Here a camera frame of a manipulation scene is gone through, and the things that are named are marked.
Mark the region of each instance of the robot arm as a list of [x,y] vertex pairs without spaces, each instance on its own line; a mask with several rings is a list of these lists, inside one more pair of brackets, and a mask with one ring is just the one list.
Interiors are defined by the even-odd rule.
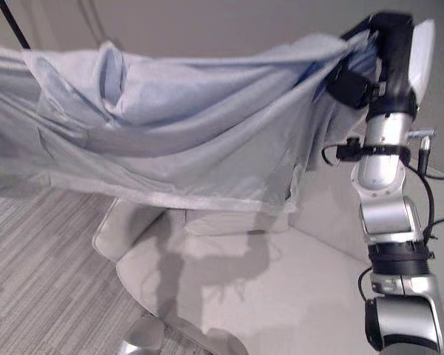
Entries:
[[382,295],[366,301],[366,336],[378,351],[393,351],[392,345],[405,343],[444,354],[444,310],[436,277],[428,267],[427,239],[413,202],[403,195],[408,138],[419,135],[423,146],[429,143],[428,131],[410,129],[431,70],[434,22],[415,27],[409,15],[379,13],[344,38],[367,29],[377,34],[379,81],[370,84],[358,78],[351,81],[354,89],[345,90],[355,74],[341,63],[327,88],[350,106],[369,104],[363,146],[358,138],[349,138],[337,148],[339,159],[358,161],[351,181],[360,196],[372,288]]

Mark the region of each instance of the chair armrest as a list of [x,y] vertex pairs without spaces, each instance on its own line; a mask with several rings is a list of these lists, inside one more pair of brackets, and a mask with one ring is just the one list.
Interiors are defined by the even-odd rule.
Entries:
[[114,199],[92,239],[101,255],[117,262],[135,243],[141,233],[166,209]]

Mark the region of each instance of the gray carpet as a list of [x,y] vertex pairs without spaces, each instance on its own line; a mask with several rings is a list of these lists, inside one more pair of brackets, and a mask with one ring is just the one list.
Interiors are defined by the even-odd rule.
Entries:
[[[0,355],[114,354],[145,314],[91,246],[111,201],[62,190],[0,199]],[[162,354],[207,354],[165,335]]]

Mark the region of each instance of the chair seat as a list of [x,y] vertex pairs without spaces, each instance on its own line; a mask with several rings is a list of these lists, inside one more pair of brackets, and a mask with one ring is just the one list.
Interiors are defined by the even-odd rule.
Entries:
[[296,229],[185,235],[184,211],[156,220],[118,275],[153,314],[218,355],[375,354],[357,275],[366,265]]

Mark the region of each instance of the black pole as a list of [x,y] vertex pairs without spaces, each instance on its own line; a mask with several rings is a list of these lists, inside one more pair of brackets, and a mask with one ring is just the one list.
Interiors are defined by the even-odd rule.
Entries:
[[13,33],[15,33],[16,38],[20,42],[21,46],[24,50],[29,50],[30,45],[28,44],[27,39],[24,37],[23,32],[20,29],[20,26],[15,21],[15,18],[13,17],[12,13],[10,12],[10,9],[8,8],[7,3],[5,0],[0,0],[0,10],[1,13],[3,13],[3,16],[5,16],[5,19],[7,20],[8,24],[10,25]]

